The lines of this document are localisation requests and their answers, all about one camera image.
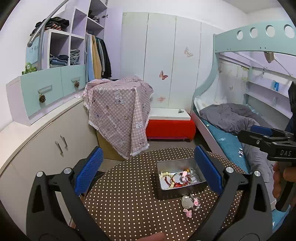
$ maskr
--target human hand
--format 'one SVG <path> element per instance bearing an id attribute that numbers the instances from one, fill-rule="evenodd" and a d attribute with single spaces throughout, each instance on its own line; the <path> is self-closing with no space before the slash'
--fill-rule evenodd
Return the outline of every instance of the human hand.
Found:
<path id="1" fill-rule="evenodd" d="M 279 171 L 278 162 L 274 165 L 274 189 L 272 194 L 275 198 L 279 198 L 281 195 L 281 179 L 284 178 L 288 182 L 296 182 L 296 167 L 288 167 L 284 170 L 283 176 Z M 293 198 L 291 206 L 296 204 L 296 197 Z"/>
<path id="2" fill-rule="evenodd" d="M 156 234 L 152 234 L 151 236 L 138 239 L 138 241 L 164 241 L 164 240 L 165 240 L 164 233 L 156 233 Z"/>

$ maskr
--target pine cone knob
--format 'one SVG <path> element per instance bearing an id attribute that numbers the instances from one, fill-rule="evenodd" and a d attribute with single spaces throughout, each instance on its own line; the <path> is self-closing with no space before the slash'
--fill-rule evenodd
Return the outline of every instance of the pine cone knob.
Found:
<path id="1" fill-rule="evenodd" d="M 46 101 L 45 95 L 39 96 L 39 102 L 44 103 Z"/>
<path id="2" fill-rule="evenodd" d="M 74 84 L 74 86 L 75 86 L 75 88 L 79 88 L 80 83 L 78 81 L 76 81 L 75 84 Z"/>

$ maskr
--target brown tablecloth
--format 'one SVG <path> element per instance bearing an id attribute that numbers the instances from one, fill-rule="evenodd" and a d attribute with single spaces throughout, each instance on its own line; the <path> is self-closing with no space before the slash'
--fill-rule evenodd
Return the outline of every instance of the brown tablecloth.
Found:
<path id="1" fill-rule="evenodd" d="M 224 166 L 237 172 L 242 169 L 222 158 Z M 187 240 L 203 222 L 217 195 L 207 187 L 198 193 L 201 208 L 187 218 L 182 212 L 181 198 L 158 200 L 154 170 L 156 161 L 194 157 L 194 149 L 169 148 L 135 156 L 106 172 L 89 192 L 84 205 L 99 227 L 114 241 L 132 241 L 156 232 L 165 233 L 168 240 Z M 238 191 L 222 228 L 230 225 L 242 192 Z"/>

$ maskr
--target butterfly decal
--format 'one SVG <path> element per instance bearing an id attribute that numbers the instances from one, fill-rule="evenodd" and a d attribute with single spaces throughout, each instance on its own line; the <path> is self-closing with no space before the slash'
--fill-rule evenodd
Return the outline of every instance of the butterfly decal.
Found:
<path id="1" fill-rule="evenodd" d="M 168 77 L 168 75 L 163 75 L 163 71 L 161 71 L 159 77 L 160 77 L 162 80 L 165 80 L 165 79 Z"/>
<path id="2" fill-rule="evenodd" d="M 190 58 L 190 57 L 193 56 L 193 54 L 189 52 L 188 47 L 186 47 L 186 49 L 185 49 L 185 51 L 184 51 L 184 54 L 186 54 L 186 56 L 187 56 L 188 58 Z"/>
<path id="3" fill-rule="evenodd" d="M 161 96 L 161 97 L 160 97 L 160 98 L 158 98 L 157 100 L 158 100 L 160 103 L 162 103 L 162 102 L 164 102 L 164 101 L 165 101 L 165 98 Z"/>

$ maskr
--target light blue drawer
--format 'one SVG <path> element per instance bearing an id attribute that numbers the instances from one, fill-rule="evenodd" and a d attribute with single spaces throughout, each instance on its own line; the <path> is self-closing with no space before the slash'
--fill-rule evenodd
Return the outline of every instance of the light blue drawer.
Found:
<path id="1" fill-rule="evenodd" d="M 85 65 L 71 65 L 61 67 L 62 85 L 64 96 L 74 93 L 85 87 Z M 79 88 L 75 88 L 75 81 L 80 83 Z"/>
<path id="2" fill-rule="evenodd" d="M 63 97 L 61 67 L 22 75 L 21 87 L 27 115 L 31 116 L 48 104 Z M 41 94 L 46 97 L 44 103 L 39 102 L 38 90 L 41 90 Z"/>

